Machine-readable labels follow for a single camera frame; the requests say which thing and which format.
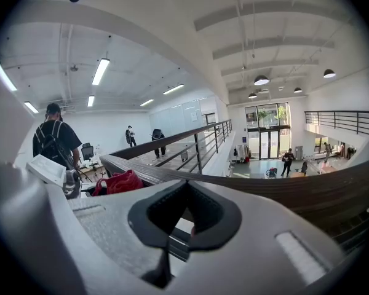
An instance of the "light fixture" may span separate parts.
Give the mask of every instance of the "light fixture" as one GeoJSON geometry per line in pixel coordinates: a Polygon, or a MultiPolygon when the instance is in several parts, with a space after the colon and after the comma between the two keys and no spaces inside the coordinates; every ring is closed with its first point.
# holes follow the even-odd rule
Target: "light fixture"
{"type": "Polygon", "coordinates": [[[145,106],[145,105],[147,105],[147,104],[149,104],[149,103],[151,103],[152,101],[154,101],[154,100],[148,100],[148,101],[145,101],[143,104],[141,104],[140,106],[145,106]]]}
{"type": "Polygon", "coordinates": [[[100,84],[101,78],[105,72],[106,67],[109,65],[109,59],[101,58],[100,63],[98,64],[97,71],[94,75],[92,85],[100,84]]]}
{"type": "Polygon", "coordinates": [[[28,109],[33,111],[35,114],[38,114],[38,110],[29,101],[26,101],[25,105],[28,107],[28,109]]]}
{"type": "Polygon", "coordinates": [[[2,66],[0,65],[0,80],[4,83],[4,85],[10,90],[10,91],[16,91],[18,90],[14,84],[11,82],[10,78],[8,77],[7,73],[4,71],[2,66]]]}
{"type": "Polygon", "coordinates": [[[94,96],[89,96],[89,99],[87,100],[87,107],[92,107],[94,103],[94,96]]]}
{"type": "Polygon", "coordinates": [[[171,88],[170,90],[167,90],[167,91],[166,91],[166,92],[164,92],[163,94],[164,94],[164,95],[169,94],[169,93],[171,93],[171,92],[173,92],[173,91],[176,91],[177,89],[180,89],[181,87],[184,87],[184,85],[183,85],[183,84],[180,84],[180,85],[178,85],[177,87],[174,87],[174,88],[171,88]]]}
{"type": "Polygon", "coordinates": [[[269,79],[266,76],[258,76],[254,80],[254,85],[264,85],[269,83],[269,79]]]}
{"type": "Polygon", "coordinates": [[[327,69],[324,71],[324,78],[329,79],[330,77],[334,77],[336,75],[331,69],[327,69]]]}

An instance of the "black pendant light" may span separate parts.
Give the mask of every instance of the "black pendant light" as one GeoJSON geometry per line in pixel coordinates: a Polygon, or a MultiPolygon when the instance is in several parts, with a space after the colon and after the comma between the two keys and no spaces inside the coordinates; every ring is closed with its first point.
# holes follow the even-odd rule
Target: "black pendant light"
{"type": "Polygon", "coordinates": [[[258,76],[254,80],[254,85],[264,85],[269,83],[269,79],[266,76],[258,76]]]}
{"type": "Polygon", "coordinates": [[[327,69],[324,71],[324,78],[329,79],[330,77],[334,77],[336,75],[331,69],[327,69]]]}

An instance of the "white ceiling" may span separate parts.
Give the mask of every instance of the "white ceiling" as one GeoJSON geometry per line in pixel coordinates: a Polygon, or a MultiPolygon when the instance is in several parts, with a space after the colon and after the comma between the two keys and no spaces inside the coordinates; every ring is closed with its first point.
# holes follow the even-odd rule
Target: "white ceiling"
{"type": "MultiPolygon", "coordinates": [[[[191,33],[206,45],[217,73],[232,93],[269,88],[270,98],[273,93],[292,96],[293,89],[303,84],[300,81],[318,67],[323,58],[320,51],[323,56],[338,51],[342,40],[347,43],[344,32],[355,28],[355,18],[342,0],[160,1],[172,6],[178,18],[183,17],[183,31],[188,29],[186,21],[194,25],[191,33]],[[260,74],[271,83],[252,85],[260,74]]],[[[76,112],[148,110],[205,86],[157,52],[95,28],[30,22],[12,25],[5,35],[0,61],[18,88],[16,95],[42,111],[52,101],[76,112]],[[92,86],[98,60],[103,57],[111,63],[100,85],[92,86]],[[70,69],[74,65],[76,72],[70,69]],[[182,83],[185,88],[162,95],[168,87],[182,83]],[[86,106],[89,95],[96,96],[91,109],[86,106]],[[155,99],[153,105],[141,108],[150,98],[155,99]]]]}

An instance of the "red object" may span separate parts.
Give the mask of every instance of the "red object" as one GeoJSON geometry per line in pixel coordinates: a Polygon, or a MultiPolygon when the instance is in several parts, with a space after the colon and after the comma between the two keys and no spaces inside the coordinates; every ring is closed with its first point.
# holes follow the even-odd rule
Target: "red object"
{"type": "Polygon", "coordinates": [[[121,192],[143,188],[142,180],[133,170],[128,170],[123,174],[114,173],[113,176],[108,179],[102,178],[98,180],[92,196],[97,196],[103,189],[101,185],[102,181],[106,183],[106,194],[119,194],[121,192]]]}

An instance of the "person standing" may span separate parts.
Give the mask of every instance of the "person standing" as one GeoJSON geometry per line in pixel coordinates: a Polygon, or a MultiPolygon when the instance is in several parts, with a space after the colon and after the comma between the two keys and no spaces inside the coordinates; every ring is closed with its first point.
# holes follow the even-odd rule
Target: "person standing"
{"type": "Polygon", "coordinates": [[[283,169],[283,173],[281,174],[281,177],[283,177],[284,172],[285,172],[286,169],[287,169],[287,177],[288,177],[293,159],[294,159],[294,154],[292,153],[292,148],[290,148],[290,149],[288,149],[288,152],[286,152],[283,155],[282,160],[284,161],[284,169],[283,169]]]}
{"type": "Polygon", "coordinates": [[[327,142],[324,142],[325,145],[325,152],[327,152],[326,156],[325,156],[325,163],[328,162],[328,158],[331,154],[331,145],[327,144],[327,142]]]}
{"type": "Polygon", "coordinates": [[[63,165],[67,170],[77,169],[78,147],[82,143],[74,130],[63,122],[60,106],[56,103],[49,104],[45,118],[33,136],[33,157],[41,154],[63,165]]]}
{"type": "Polygon", "coordinates": [[[134,131],[133,131],[133,127],[131,127],[130,125],[127,127],[127,130],[125,131],[125,139],[127,141],[127,143],[130,144],[130,148],[134,146],[137,146],[137,144],[135,143],[135,139],[134,139],[134,131]]]}

